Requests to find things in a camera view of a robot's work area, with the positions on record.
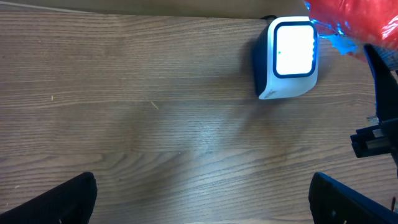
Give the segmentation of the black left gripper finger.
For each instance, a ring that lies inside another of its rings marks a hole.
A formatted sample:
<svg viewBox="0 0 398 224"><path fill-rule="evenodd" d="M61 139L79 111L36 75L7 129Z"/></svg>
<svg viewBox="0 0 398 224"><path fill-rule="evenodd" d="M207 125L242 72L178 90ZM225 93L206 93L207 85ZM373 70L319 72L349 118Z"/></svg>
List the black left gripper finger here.
<svg viewBox="0 0 398 224"><path fill-rule="evenodd" d="M1 214L1 223L88 224L97 198L96 180L84 172Z"/></svg>

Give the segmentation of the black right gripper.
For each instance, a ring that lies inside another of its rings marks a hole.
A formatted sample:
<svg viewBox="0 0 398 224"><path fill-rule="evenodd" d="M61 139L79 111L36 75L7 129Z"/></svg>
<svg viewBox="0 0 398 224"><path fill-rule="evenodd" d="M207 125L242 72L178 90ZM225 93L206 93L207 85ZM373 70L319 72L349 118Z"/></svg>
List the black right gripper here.
<svg viewBox="0 0 398 224"><path fill-rule="evenodd" d="M389 154L397 166L397 81L371 44L364 45L376 94L376 115L367 117L367 128L351 135L357 158ZM397 214L337 180L316 172L308 200L315 224L389 223L397 224Z"/></svg>

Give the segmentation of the red spaghetti packet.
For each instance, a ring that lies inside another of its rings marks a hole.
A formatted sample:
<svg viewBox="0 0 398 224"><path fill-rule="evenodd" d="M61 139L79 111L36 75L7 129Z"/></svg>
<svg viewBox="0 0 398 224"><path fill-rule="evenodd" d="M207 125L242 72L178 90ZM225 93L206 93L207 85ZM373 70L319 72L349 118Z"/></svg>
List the red spaghetti packet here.
<svg viewBox="0 0 398 224"><path fill-rule="evenodd" d="M319 36L342 55L366 61L363 47L374 46L390 70L397 70L397 0L306 0Z"/></svg>

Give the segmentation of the white barcode scanner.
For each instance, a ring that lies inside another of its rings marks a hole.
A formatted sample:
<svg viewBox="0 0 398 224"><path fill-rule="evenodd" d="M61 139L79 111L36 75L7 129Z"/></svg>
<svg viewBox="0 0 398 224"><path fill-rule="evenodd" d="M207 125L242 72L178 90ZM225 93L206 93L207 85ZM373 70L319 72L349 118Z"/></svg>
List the white barcode scanner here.
<svg viewBox="0 0 398 224"><path fill-rule="evenodd" d="M252 49L252 70L260 100L292 98L318 79L318 32L307 16L278 17Z"/></svg>

